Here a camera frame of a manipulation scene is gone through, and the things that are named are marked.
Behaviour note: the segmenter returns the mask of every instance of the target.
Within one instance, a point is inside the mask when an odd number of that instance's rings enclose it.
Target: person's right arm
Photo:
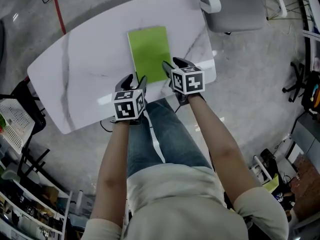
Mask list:
[[[214,169],[232,203],[242,193],[259,185],[249,172],[240,149],[225,125],[199,95],[188,101],[209,149]]]

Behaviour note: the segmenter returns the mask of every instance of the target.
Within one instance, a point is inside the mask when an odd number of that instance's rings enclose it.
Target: concrete floor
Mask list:
[[[67,32],[86,20],[130,0],[58,0]],[[285,0],[286,4],[294,0]],[[298,18],[290,12],[288,18]],[[27,67],[63,33],[53,0],[0,0],[0,19],[5,25],[5,54],[0,65],[0,92],[10,93],[27,76]],[[302,109],[300,101],[289,103],[282,88],[294,81],[290,62],[302,61],[305,44],[299,34],[301,20],[271,20],[263,29],[224,35],[209,32],[215,55],[216,81],[206,86],[204,98],[224,119],[251,165],[263,149],[273,150],[290,131]],[[169,97],[172,107],[175,98]],[[207,147],[190,107],[178,117],[208,155]],[[43,148],[45,170],[69,190],[95,192],[98,171],[110,133],[99,123],[67,135],[46,116],[47,126],[31,142],[35,155]]]

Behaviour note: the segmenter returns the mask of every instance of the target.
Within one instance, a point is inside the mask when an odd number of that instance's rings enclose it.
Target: green book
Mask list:
[[[140,80],[154,83],[168,79],[162,62],[171,63],[166,27],[157,26],[128,33],[135,71]]]

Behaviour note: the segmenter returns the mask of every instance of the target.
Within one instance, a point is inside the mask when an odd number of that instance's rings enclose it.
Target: perforated plastic basket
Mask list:
[[[21,150],[35,126],[35,121],[24,110],[16,99],[7,98],[0,103],[0,114],[6,121],[1,133],[10,146],[18,153]]]

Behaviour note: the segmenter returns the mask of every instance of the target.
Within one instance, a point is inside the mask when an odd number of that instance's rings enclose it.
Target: red line on floor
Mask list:
[[[61,30],[62,30],[63,34],[65,35],[67,32],[66,32],[66,27],[65,27],[64,21],[61,16],[58,0],[54,0],[54,4],[55,4],[55,9],[56,9],[56,14],[58,14]]]

